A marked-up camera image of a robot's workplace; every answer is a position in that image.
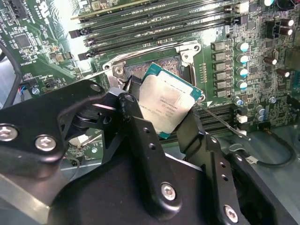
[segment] black cable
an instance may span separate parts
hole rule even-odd
[[[5,56],[6,56],[6,55],[5,55],[3,52],[1,52],[1,54],[0,54],[0,62],[1,62],[2,60],[4,60]]]
[[[288,142],[286,142],[281,137],[279,137],[277,134],[271,132],[268,129],[265,129],[265,131],[267,132],[267,134],[271,135],[277,142],[279,142],[280,144],[282,144],[284,147],[286,147],[288,149],[288,151],[290,152],[290,157],[286,161],[284,161],[282,163],[278,163],[278,164],[264,163],[262,161],[257,161],[256,164],[264,166],[264,167],[268,167],[268,168],[280,168],[280,167],[287,166],[287,165],[291,164],[293,161],[295,161],[295,159],[297,158],[296,150]]]
[[[4,46],[4,44],[1,41],[0,41],[0,49],[2,50],[2,53],[4,53],[7,56],[8,60],[12,64],[15,71],[15,80],[8,94],[8,97],[3,105],[3,109],[4,109],[11,106],[14,103],[15,96],[18,93],[19,84],[22,79],[22,73],[21,73],[20,64],[14,59],[13,55],[9,52],[9,50]]]
[[[79,172],[79,169],[80,169],[80,162],[79,162],[79,160],[78,160],[77,158],[74,158],[74,157],[68,157],[68,156],[66,156],[66,159],[68,159],[68,160],[73,160],[73,161],[75,161],[75,162],[77,163],[76,171],[75,171],[75,173],[72,175],[72,177],[69,179],[70,181],[72,181],[72,180],[75,179],[75,177],[77,176],[77,174],[78,174],[78,172]]]

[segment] capacitor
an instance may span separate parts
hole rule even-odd
[[[249,44],[247,42],[239,42],[236,45],[236,49],[242,52],[248,51],[248,48],[249,48]]]
[[[255,110],[257,111],[257,113],[259,115],[265,115],[266,114],[266,110],[261,105],[258,105]]]
[[[237,73],[237,75],[240,75],[242,77],[246,77],[248,75],[248,70],[243,68],[243,67],[240,67],[236,70],[236,73]]]
[[[271,57],[265,57],[265,58],[263,59],[263,61],[264,61],[265,63],[270,64],[270,65],[276,65],[276,63],[277,63],[277,59],[271,58]]]
[[[243,89],[246,89],[248,84],[244,81],[244,80],[239,80],[237,83],[236,83],[236,86],[238,88],[241,88],[242,90]]]
[[[293,33],[293,30],[290,28],[280,27],[279,33],[281,35],[290,36]]]
[[[264,115],[260,115],[260,114],[256,114],[255,115],[255,117],[257,118],[257,120],[259,121],[259,122],[263,122],[264,121]]]
[[[288,78],[290,76],[290,71],[288,71],[287,69],[277,69],[276,73],[282,77]]]
[[[239,97],[235,97],[233,101],[236,105],[242,105],[243,104],[243,101]]]
[[[249,57],[246,55],[240,54],[236,57],[236,61],[244,64],[249,61]]]
[[[261,6],[270,6],[274,3],[274,0],[260,0]]]
[[[280,25],[284,27],[291,27],[294,25],[294,20],[292,19],[281,19],[280,20]]]

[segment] motherboard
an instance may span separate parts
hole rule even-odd
[[[124,88],[131,79],[129,92],[138,99],[154,62],[202,90],[203,106],[246,133],[261,123],[278,127],[296,120],[288,99],[300,92],[298,3],[0,0],[0,40],[21,64],[21,86],[33,98],[82,79],[106,90]],[[198,112],[207,132],[228,132]],[[99,132],[71,142],[67,155],[101,159]],[[171,134],[161,141],[176,140]]]

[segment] black metal arm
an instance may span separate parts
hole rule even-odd
[[[296,224],[270,190],[261,188],[259,177],[248,177],[254,172],[250,165],[234,162],[231,168],[195,113],[177,127],[177,136],[182,153],[202,171],[165,157],[132,95],[119,89],[105,93],[91,81],[74,83],[0,111],[0,173],[27,191],[28,183],[42,189],[29,192],[51,207],[49,225],[247,225],[253,215],[244,212],[237,195],[245,184],[256,190],[251,201],[258,196],[266,202],[255,209],[259,220],[251,224]],[[104,131],[104,165],[53,188],[57,191],[44,199],[41,192],[54,187],[68,140],[88,128]]]

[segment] screw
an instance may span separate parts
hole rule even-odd
[[[42,136],[36,139],[35,145],[42,151],[51,151],[56,147],[56,141],[49,136]]]
[[[39,94],[39,89],[38,88],[33,88],[31,90],[31,93],[34,94],[34,95],[38,95]]]
[[[92,153],[96,153],[97,151],[98,151],[98,149],[92,148]]]
[[[18,131],[10,126],[0,126],[0,141],[9,142],[18,136]]]
[[[100,92],[101,88],[100,86],[96,85],[96,84],[91,84],[90,88],[92,88],[94,91]]]
[[[176,197],[176,193],[175,193],[174,188],[169,184],[162,184],[161,193],[169,201],[174,200],[175,197]]]
[[[123,73],[124,73],[124,70],[123,70],[122,67],[116,67],[116,68],[114,69],[114,71],[116,72],[116,74],[117,74],[118,76],[122,76]]]
[[[235,154],[236,158],[239,160],[239,161],[243,161],[242,157],[239,156],[238,154]]]
[[[237,223],[239,218],[238,215],[236,214],[236,212],[233,210],[233,208],[231,208],[229,205],[225,205],[224,206],[224,211],[225,214],[227,215],[227,217],[233,221],[234,223]]]
[[[276,99],[275,97],[270,97],[270,98],[269,98],[269,102],[270,102],[271,104],[276,103],[276,101],[277,101],[277,99]]]

